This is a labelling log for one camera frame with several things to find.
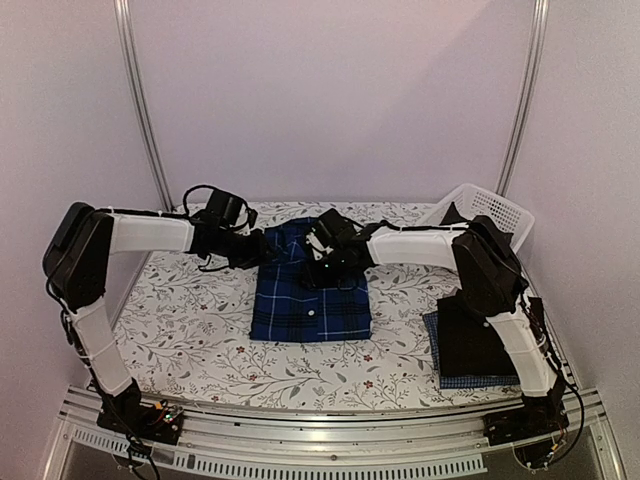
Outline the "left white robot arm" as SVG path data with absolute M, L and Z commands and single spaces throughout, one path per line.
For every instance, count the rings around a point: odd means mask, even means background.
M 231 269 L 251 269 L 273 252 L 256 228 L 257 212 L 241 197 L 212 188 L 196 212 L 95 208 L 75 202 L 67 210 L 42 260 L 45 289 L 61 307 L 67 338 L 97 390 L 115 399 L 111 419 L 128 434 L 148 426 L 137 382 L 116 345 L 105 292 L 109 260 L 127 252 L 180 252 L 202 260 L 223 257 Z

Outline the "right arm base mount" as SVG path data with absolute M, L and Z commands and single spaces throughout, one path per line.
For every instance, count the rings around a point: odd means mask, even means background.
M 483 417 L 490 446 L 527 440 L 514 449 L 518 463 L 531 470 L 548 467 L 564 441 L 569 420 L 562 399 L 522 396 L 522 405 Z

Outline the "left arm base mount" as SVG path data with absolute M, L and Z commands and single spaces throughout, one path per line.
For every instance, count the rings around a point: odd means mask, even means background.
M 142 394 L 135 380 L 120 394 L 111 395 L 95 385 L 102 400 L 97 425 L 131 438 L 177 445 L 184 423 L 183 409 L 169 405 L 163 399 L 155 404 L 142 402 Z

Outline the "blue plaid long sleeve shirt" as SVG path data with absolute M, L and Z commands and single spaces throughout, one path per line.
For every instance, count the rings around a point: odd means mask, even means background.
M 258 268 L 250 339 L 317 343 L 371 337 L 369 292 L 362 273 L 329 288 L 305 282 L 313 259 L 306 234 L 315 221 L 295 218 L 265 230 L 275 257 Z

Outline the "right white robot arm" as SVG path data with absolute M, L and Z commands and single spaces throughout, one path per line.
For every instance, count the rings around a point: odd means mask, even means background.
M 448 225 L 396 226 L 386 220 L 356 227 L 337 210 L 315 220 L 305 235 L 312 287 L 338 285 L 374 266 L 415 264 L 457 273 L 463 305 L 496 331 L 520 380 L 523 407 L 517 427 L 537 436 L 560 409 L 566 381 L 543 321 L 525 293 L 529 287 L 508 234 L 478 215 Z

